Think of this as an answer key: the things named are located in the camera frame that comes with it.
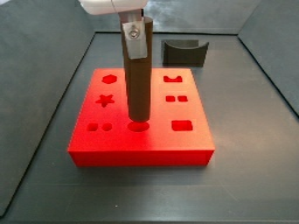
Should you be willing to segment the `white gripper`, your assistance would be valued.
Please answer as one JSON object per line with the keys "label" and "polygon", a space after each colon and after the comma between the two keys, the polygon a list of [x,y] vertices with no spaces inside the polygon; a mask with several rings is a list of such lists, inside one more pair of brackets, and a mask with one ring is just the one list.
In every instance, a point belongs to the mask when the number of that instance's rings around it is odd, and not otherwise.
{"label": "white gripper", "polygon": [[79,3],[90,15],[119,14],[128,58],[131,60],[146,58],[146,21],[142,9],[148,0],[79,0]]}

